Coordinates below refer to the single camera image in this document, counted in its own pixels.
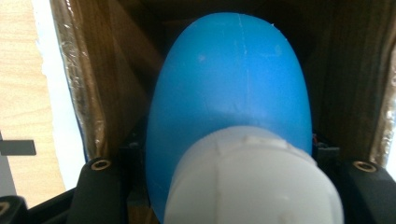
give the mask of white plastic dome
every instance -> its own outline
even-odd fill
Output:
[[[164,218],[165,224],[343,221],[335,187],[309,155],[242,126],[212,133],[185,153]]]

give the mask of wooden surface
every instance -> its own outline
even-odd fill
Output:
[[[52,138],[42,59],[30,0],[0,2],[0,131],[5,140],[34,139],[37,155],[8,157],[17,193],[34,206],[64,192]]]

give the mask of plastic wrap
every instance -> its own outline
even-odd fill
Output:
[[[86,153],[112,157],[147,113],[163,56],[117,1],[51,6]]]
[[[389,62],[389,76],[383,98],[381,115],[378,121],[370,161],[386,166],[394,143],[396,131],[396,46]]]

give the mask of metal screw head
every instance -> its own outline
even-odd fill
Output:
[[[373,166],[372,164],[370,164],[368,162],[365,162],[365,161],[354,161],[353,165],[357,169],[359,169],[359,170],[361,170],[363,172],[366,172],[366,173],[373,173],[373,172],[376,171],[376,167],[375,166]]]
[[[9,203],[8,202],[1,202],[0,203],[0,216],[6,213],[6,211],[9,208]]]
[[[111,161],[99,160],[91,165],[91,169],[93,169],[94,171],[101,171],[101,170],[105,170],[110,165],[111,165]]]

